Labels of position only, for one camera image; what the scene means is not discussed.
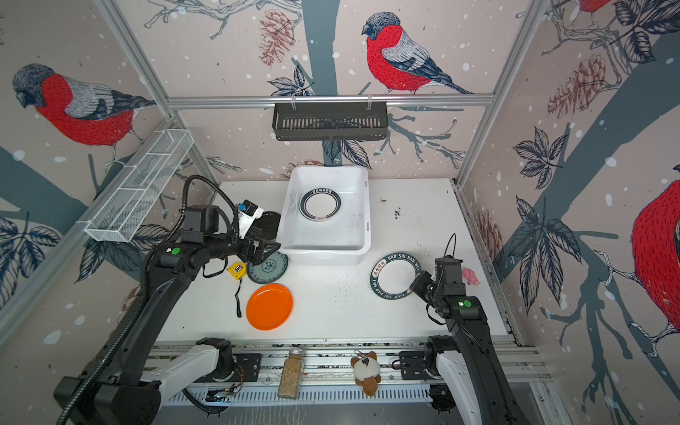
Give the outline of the teal floral patterned plate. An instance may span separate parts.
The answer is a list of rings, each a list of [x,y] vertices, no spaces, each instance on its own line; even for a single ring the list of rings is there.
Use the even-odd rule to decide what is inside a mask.
[[[253,263],[249,262],[246,265],[246,271],[252,282],[269,284],[278,281],[287,271],[288,265],[288,257],[285,254],[276,251],[260,265],[253,265]]]

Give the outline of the black round plate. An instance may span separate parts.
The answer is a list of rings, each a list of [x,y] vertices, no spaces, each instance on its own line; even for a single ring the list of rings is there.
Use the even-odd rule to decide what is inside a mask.
[[[261,231],[261,237],[267,240],[276,240],[281,214],[279,212],[267,211],[257,219],[254,226]]]

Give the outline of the large green rim plate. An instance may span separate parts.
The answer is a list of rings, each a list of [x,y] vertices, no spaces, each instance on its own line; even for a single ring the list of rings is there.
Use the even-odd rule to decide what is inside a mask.
[[[381,299],[398,300],[409,296],[411,284],[421,273],[421,264],[408,253],[391,253],[375,263],[370,287]]]

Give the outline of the green red rim plate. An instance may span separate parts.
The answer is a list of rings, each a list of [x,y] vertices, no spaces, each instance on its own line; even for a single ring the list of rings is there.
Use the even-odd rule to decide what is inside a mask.
[[[342,200],[336,191],[317,188],[304,194],[299,202],[299,212],[308,221],[327,221],[336,216]]]

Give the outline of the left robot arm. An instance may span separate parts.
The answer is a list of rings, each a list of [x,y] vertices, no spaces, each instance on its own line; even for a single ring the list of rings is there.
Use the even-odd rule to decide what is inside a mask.
[[[78,377],[61,379],[53,397],[59,424],[150,424],[169,398],[198,378],[235,369],[230,341],[202,338],[168,372],[146,377],[144,365],[182,294],[211,260],[231,256],[260,265],[276,253],[280,214],[248,200],[229,219],[216,205],[187,207],[170,236],[141,268],[140,290],[122,322]]]

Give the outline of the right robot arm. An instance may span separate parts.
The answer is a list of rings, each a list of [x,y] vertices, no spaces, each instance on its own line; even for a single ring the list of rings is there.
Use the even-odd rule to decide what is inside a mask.
[[[462,261],[452,255],[435,260],[435,274],[416,276],[410,289],[433,310],[448,336],[431,336],[425,348],[428,368],[441,378],[465,424],[527,424],[494,349],[480,300],[469,296]]]

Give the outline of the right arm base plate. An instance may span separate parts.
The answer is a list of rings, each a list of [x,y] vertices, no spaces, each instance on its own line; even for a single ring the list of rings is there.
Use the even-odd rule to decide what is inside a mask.
[[[423,351],[403,351],[398,354],[401,378],[404,381],[439,380],[441,376],[428,363]]]

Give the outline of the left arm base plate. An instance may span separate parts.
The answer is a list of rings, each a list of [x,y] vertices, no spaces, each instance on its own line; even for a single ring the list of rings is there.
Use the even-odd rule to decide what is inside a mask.
[[[209,381],[215,383],[236,383],[258,381],[262,355],[254,352],[236,353],[232,355],[233,366],[229,373],[223,371],[214,372]]]

